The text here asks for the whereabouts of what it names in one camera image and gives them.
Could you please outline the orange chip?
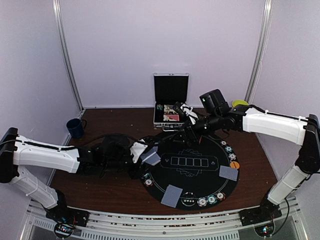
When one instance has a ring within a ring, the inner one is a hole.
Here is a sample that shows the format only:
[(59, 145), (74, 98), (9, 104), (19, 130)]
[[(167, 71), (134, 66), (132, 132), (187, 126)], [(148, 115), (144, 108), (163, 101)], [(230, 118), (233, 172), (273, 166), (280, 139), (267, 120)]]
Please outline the orange chip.
[(223, 200), (226, 198), (226, 195), (225, 195), (225, 193), (223, 193), (223, 192), (218, 192), (218, 193), (216, 194), (216, 198), (217, 198), (219, 201), (223, 201)]
[(150, 178), (146, 178), (144, 181), (143, 181), (143, 184), (146, 186), (146, 187), (152, 187), (154, 185), (154, 181)]
[(225, 140), (222, 140), (222, 141), (220, 142), (220, 145), (223, 146), (223, 147), (225, 147), (225, 146), (227, 146), (227, 142), (226, 142)]

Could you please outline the blue-backed card deck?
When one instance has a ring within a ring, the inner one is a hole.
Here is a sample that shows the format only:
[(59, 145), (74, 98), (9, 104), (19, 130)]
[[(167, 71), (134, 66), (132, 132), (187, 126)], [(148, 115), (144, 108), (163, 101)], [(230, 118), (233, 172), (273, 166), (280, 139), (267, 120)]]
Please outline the blue-backed card deck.
[(151, 166), (155, 166), (158, 163), (161, 162), (161, 157), (157, 153), (158, 147), (154, 146), (152, 149), (150, 149), (148, 152), (143, 153), (141, 158), (141, 164), (149, 164)]

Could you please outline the green chip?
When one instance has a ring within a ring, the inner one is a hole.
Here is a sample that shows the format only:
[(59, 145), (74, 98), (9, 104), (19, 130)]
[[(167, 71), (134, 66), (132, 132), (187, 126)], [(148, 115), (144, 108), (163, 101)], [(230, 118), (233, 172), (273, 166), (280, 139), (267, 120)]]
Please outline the green chip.
[(218, 202), (218, 200), (217, 200), (217, 198), (216, 198), (215, 195), (209, 195), (209, 196), (207, 197), (207, 202), (208, 202), (209, 204), (211, 204), (211, 205), (214, 205), (214, 204), (216, 204), (216, 203)]
[(149, 176), (150, 176), (150, 173), (149, 172), (147, 172), (146, 174), (144, 174), (141, 178), (142, 179), (148, 179), (149, 178)]
[(229, 146), (229, 145), (227, 145), (227, 146), (225, 146), (225, 151), (227, 152), (227, 153), (232, 153), (233, 152), (233, 148), (231, 147), (231, 146)]

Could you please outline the blue chip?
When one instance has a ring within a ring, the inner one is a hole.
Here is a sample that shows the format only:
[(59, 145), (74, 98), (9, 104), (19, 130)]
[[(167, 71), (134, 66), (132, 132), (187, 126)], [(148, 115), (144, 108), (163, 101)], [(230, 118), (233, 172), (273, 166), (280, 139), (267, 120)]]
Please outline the blue chip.
[(198, 204), (199, 207), (205, 207), (205, 206), (208, 204), (207, 198), (205, 198), (205, 197), (200, 197), (200, 198), (197, 200), (197, 204)]
[(229, 158), (229, 160), (230, 160), (231, 162), (233, 162), (233, 161), (236, 161), (237, 155), (236, 155), (235, 153), (230, 153), (230, 154), (228, 155), (228, 158)]

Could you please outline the dealt card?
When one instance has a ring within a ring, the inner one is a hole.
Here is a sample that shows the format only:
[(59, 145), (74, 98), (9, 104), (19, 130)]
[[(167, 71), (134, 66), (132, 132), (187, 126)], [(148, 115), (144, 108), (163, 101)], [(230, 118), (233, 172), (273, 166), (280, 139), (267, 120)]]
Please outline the dealt card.
[(220, 166), (219, 177), (236, 182), (238, 180), (239, 171), (229, 166)]
[(164, 192), (160, 203), (167, 207), (176, 208), (182, 191), (182, 188), (169, 184)]

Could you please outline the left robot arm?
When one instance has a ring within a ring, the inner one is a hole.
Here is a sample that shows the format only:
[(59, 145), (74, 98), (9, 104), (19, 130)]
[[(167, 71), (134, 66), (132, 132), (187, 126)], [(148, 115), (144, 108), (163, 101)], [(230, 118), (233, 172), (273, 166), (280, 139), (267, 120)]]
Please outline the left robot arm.
[(148, 148), (144, 140), (130, 143), (131, 137), (124, 134), (106, 134), (102, 139), (92, 147), (52, 145), (28, 139), (19, 135), (17, 128), (11, 127), (0, 140), (0, 182), (16, 185), (41, 203), (56, 222), (76, 221), (65, 195), (48, 187), (25, 167), (39, 166), (100, 178), (113, 170), (139, 171), (139, 157)]

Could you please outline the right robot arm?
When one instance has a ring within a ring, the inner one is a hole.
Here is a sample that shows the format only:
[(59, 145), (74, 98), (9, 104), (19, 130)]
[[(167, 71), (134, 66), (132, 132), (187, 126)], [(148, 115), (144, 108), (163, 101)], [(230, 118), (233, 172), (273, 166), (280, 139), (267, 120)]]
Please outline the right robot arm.
[(300, 146), (295, 163), (264, 195), (258, 207), (239, 212), (242, 225), (271, 220), (279, 205), (301, 184), (320, 170), (320, 124), (318, 117), (289, 116), (263, 110), (253, 104), (230, 107), (219, 89), (200, 96), (207, 116), (199, 117), (193, 108), (176, 102), (173, 109), (185, 119), (181, 127), (187, 143), (217, 130), (263, 134)]

